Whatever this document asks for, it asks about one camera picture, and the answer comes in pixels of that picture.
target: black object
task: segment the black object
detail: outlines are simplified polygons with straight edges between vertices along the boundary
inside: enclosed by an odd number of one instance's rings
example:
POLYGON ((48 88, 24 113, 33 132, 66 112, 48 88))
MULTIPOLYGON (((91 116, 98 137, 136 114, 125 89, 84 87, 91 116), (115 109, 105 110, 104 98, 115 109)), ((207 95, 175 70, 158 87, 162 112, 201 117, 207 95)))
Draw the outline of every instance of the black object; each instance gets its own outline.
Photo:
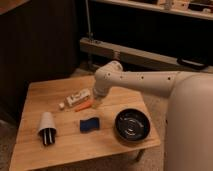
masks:
POLYGON ((209 66, 207 60, 206 60, 206 62, 204 64, 197 64, 196 65, 196 64, 192 64, 192 63, 186 62, 182 58, 178 58, 177 59, 177 63, 179 63, 180 65, 183 65, 183 66, 190 67, 190 68, 195 69, 195 70, 202 70, 202 69, 205 69, 206 67, 209 66))
POLYGON ((80 131, 85 133, 91 130, 100 129, 100 122, 98 117, 93 117, 88 120, 80 120, 80 131))
POLYGON ((194 11, 203 11, 204 8, 209 8, 211 0, 192 0, 189 3, 188 9, 194 11))
POLYGON ((137 109, 125 109, 115 118, 118 134, 127 141, 139 141, 147 137, 150 123, 146 115, 137 109))
POLYGON ((56 130, 53 128, 45 128, 39 132, 42 137, 44 146, 48 146, 55 143, 56 130))

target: wooden tabletop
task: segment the wooden tabletop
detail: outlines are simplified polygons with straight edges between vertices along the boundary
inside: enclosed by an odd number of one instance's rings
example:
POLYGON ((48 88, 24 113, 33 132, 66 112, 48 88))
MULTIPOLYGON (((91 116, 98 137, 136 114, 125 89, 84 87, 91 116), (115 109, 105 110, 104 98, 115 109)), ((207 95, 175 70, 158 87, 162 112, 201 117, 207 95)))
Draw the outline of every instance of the wooden tabletop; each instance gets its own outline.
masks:
POLYGON ((10 171, 24 171, 62 165, 113 154, 145 149, 160 144, 140 92, 113 87, 97 109, 75 112, 73 108, 60 111, 58 104, 83 88, 92 89, 93 76, 32 83, 29 86, 22 119, 14 147, 10 171), (119 111, 136 108, 144 112, 151 130, 138 144, 127 144, 116 137, 114 119, 119 111), (37 134, 43 112, 52 112, 57 128, 56 143, 44 147, 37 134), (100 130, 80 133, 80 120, 100 118, 100 130))

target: dark wall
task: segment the dark wall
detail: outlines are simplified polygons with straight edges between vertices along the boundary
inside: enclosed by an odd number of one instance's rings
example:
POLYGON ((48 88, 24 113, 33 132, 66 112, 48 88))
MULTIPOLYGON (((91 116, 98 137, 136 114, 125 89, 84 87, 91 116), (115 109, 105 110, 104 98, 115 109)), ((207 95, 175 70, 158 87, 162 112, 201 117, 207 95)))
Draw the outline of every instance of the dark wall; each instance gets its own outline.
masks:
POLYGON ((0 16, 0 106, 17 120, 28 84, 78 65, 75 0, 31 0, 0 16))
MULTIPOLYGON (((213 21, 97 2, 90 3, 90 12, 95 39, 213 64, 208 43, 213 40, 213 21)), ((80 30, 85 36, 86 22, 82 20, 80 30)))

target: tiled floor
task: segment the tiled floor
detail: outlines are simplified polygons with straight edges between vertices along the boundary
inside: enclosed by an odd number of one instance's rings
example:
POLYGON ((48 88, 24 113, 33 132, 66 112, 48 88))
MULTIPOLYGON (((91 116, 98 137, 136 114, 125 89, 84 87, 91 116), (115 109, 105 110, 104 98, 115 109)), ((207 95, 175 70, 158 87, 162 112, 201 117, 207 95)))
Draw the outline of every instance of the tiled floor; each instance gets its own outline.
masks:
MULTIPOLYGON (((72 77, 93 74, 83 69, 76 69, 72 77)), ((140 162, 134 162, 137 152, 120 154, 110 157, 103 157, 93 160, 73 163, 66 166, 44 169, 47 171, 163 171, 164 159, 164 134, 165 134, 165 113, 167 99, 153 95, 143 94, 144 101, 150 111, 153 122, 162 140, 158 147, 145 151, 140 162)), ((0 122, 0 171, 7 171, 9 168, 12 149, 15 143, 16 129, 8 124, 0 122)))

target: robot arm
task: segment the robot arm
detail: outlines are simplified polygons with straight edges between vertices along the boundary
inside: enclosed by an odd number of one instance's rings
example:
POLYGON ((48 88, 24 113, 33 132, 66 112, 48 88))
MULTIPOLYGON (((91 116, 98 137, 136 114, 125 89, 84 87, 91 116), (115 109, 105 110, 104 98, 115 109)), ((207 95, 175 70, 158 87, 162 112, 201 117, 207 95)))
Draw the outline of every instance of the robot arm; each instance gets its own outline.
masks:
POLYGON ((196 75, 193 72, 123 72, 121 64, 112 61, 95 73, 93 94, 96 99, 105 97, 112 86, 120 86, 169 97, 182 80, 196 75))
POLYGON ((213 76, 196 72, 123 72, 116 61, 99 68, 96 99, 112 86, 169 97, 165 136, 166 171, 213 170, 213 76))

